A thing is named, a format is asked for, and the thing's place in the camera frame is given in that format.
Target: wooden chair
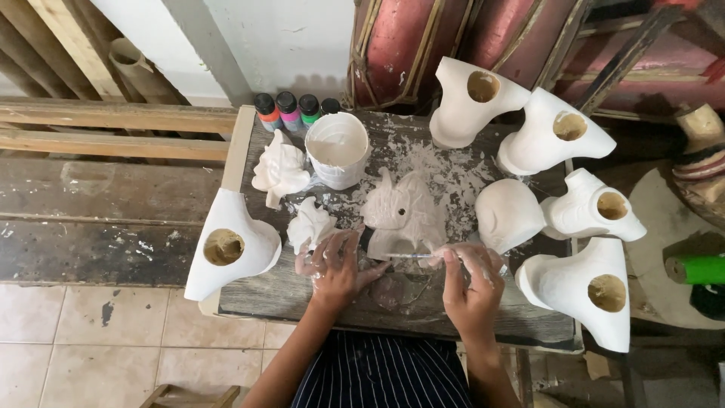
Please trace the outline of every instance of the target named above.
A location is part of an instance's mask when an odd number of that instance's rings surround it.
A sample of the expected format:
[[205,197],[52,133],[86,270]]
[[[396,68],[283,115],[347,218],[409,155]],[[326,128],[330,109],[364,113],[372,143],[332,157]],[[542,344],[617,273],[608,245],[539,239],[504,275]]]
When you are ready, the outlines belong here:
[[232,385],[215,401],[210,401],[208,397],[186,398],[166,396],[171,389],[171,385],[159,385],[139,408],[231,408],[234,399],[239,395],[241,387],[239,385]]

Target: green paint bottle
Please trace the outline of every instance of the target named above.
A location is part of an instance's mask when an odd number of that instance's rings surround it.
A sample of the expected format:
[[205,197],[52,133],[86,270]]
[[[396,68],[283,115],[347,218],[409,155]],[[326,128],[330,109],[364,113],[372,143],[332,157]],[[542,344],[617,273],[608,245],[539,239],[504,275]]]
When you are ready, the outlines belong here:
[[304,94],[299,97],[299,111],[302,112],[302,122],[305,128],[310,128],[312,124],[320,118],[320,103],[315,95]]

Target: green object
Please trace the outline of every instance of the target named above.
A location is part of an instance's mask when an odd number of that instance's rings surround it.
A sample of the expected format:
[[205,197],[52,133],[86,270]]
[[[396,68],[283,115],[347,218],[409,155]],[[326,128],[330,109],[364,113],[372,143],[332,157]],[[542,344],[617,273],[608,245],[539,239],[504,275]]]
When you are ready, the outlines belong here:
[[314,123],[317,119],[322,116],[322,113],[318,110],[316,114],[307,116],[304,113],[302,113],[302,121],[305,123]]
[[724,255],[673,256],[665,261],[667,275],[686,285],[725,284]]

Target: person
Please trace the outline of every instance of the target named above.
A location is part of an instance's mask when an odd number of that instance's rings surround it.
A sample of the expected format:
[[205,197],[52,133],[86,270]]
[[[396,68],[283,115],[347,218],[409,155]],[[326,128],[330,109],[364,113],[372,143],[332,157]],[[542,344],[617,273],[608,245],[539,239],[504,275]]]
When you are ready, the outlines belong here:
[[312,276],[312,297],[241,407],[521,407],[494,338],[503,262],[481,244],[444,245],[431,262],[445,262],[443,304],[465,346],[468,383],[455,342],[332,330],[389,265],[358,271],[363,229],[330,236],[309,260],[307,248],[300,251],[296,270]]

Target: white plaster mask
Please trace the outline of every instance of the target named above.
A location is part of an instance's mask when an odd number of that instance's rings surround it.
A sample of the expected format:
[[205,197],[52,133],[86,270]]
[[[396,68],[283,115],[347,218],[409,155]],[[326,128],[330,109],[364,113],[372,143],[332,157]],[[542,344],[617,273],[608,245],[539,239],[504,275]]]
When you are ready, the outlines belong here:
[[305,198],[299,205],[297,216],[287,226],[287,237],[295,255],[308,239],[308,250],[314,250],[322,240],[338,231],[336,222],[336,217],[330,216],[322,207],[315,207],[314,197]]
[[432,252],[445,244],[444,209],[435,204],[420,176],[411,172],[393,185],[387,168],[381,168],[380,174],[382,180],[376,182],[376,188],[368,193],[360,209],[365,225],[375,229],[368,257],[388,261],[385,253],[400,252],[406,247],[419,251],[421,244]]
[[310,183],[310,173],[303,170],[305,154],[297,149],[279,129],[265,146],[260,162],[254,167],[252,186],[267,192],[266,205],[279,209],[279,201],[287,194],[301,192]]

